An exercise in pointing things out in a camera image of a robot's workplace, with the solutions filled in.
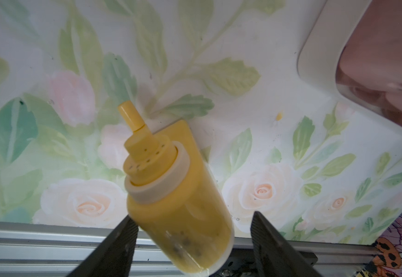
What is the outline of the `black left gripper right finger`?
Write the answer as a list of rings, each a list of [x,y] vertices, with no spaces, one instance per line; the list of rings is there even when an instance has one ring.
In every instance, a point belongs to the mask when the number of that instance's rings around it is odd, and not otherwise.
[[[252,218],[251,239],[260,277],[320,276],[259,211]]]

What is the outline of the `pink pencil sharpener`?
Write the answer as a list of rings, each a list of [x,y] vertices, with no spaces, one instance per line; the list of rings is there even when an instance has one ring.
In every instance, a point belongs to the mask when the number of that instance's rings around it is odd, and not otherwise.
[[[336,72],[341,95],[402,127],[402,1],[372,1]]]

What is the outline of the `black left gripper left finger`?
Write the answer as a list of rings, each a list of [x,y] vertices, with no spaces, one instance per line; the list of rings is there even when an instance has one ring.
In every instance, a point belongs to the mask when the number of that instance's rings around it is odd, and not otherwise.
[[[127,277],[138,232],[138,225],[127,216],[68,277]]]

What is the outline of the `white right storage tray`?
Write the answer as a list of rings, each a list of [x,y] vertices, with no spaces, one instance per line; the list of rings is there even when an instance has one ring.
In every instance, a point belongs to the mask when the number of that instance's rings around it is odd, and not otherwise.
[[[342,51],[372,1],[327,1],[299,55],[297,68],[303,81],[320,91],[337,95],[336,72]],[[390,128],[401,126],[358,105]]]

